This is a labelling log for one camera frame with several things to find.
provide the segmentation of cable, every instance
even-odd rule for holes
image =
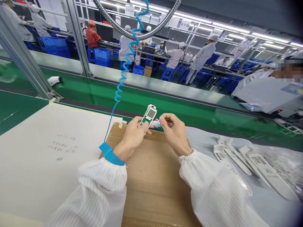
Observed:
[[[125,70],[121,71],[121,78],[119,79],[119,84],[118,84],[118,86],[117,86],[117,91],[116,91],[116,96],[115,96],[115,101],[116,101],[116,103],[115,103],[114,108],[113,108],[113,111],[111,112],[111,115],[110,115],[110,122],[109,122],[109,124],[108,124],[108,128],[107,128],[107,132],[106,132],[106,135],[105,135],[105,138],[104,138],[104,142],[105,142],[105,140],[106,140],[108,130],[110,129],[110,123],[111,123],[111,119],[112,119],[113,114],[114,114],[114,110],[115,110],[117,104],[118,104],[119,102],[121,102],[121,100],[118,100],[118,98],[121,98],[121,95],[119,95],[118,93],[119,93],[119,92],[123,92],[123,91],[120,89],[120,87],[125,86],[125,85],[121,82],[121,80],[126,79],[126,77],[125,77],[123,74],[124,74],[124,73],[129,73],[129,70],[127,69],[126,66],[127,66],[127,65],[132,65],[132,62],[128,59],[128,56],[131,56],[131,55],[135,55],[135,54],[136,54],[135,51],[134,51],[134,49],[132,48],[132,45],[134,45],[134,44],[138,45],[138,44],[139,44],[139,39],[138,39],[138,37],[136,36],[135,32],[141,32],[141,31],[143,31],[143,28],[144,28],[144,27],[143,27],[143,24],[142,24],[142,21],[140,20],[139,17],[140,17],[140,16],[143,16],[143,15],[146,15],[146,14],[148,14],[148,12],[149,12],[148,0],[144,0],[144,1],[145,1],[145,4],[146,4],[146,11],[141,11],[141,12],[139,12],[139,13],[136,14],[136,18],[137,18],[137,21],[138,21],[139,24],[140,24],[140,27],[139,27],[139,28],[135,28],[135,29],[133,29],[133,31],[132,31],[132,34],[133,34],[134,39],[135,39],[136,41],[132,41],[132,42],[130,42],[130,43],[128,44],[128,47],[129,47],[129,49],[130,49],[132,52],[126,54],[127,62],[124,62],[124,63],[123,63],[123,68],[124,68]]]

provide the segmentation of striped sleeve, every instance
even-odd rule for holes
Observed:
[[[126,166],[101,158],[82,165],[80,186],[55,211],[46,227],[120,227],[126,198]]]
[[[179,157],[179,162],[180,176],[191,188],[193,210],[203,227],[268,227],[224,165],[196,150]]]

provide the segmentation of cardboard sheet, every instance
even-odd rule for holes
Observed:
[[[121,141],[126,127],[113,125],[107,139],[111,148]],[[162,132],[146,135],[126,166],[122,226],[201,226],[193,212],[190,188],[179,176],[177,155]]]
[[[109,120],[50,103],[1,135],[0,217],[47,221],[79,186],[78,167],[99,157]]]

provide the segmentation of white trousers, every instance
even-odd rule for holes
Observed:
[[[188,84],[188,82],[192,83],[199,71],[200,70],[197,70],[197,69],[190,69],[189,73],[186,77],[186,82],[185,83],[186,84]]]

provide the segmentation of orange jacket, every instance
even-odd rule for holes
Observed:
[[[92,27],[86,29],[86,38],[87,43],[90,47],[99,47],[97,41],[102,40],[101,37],[96,33],[96,31]]]

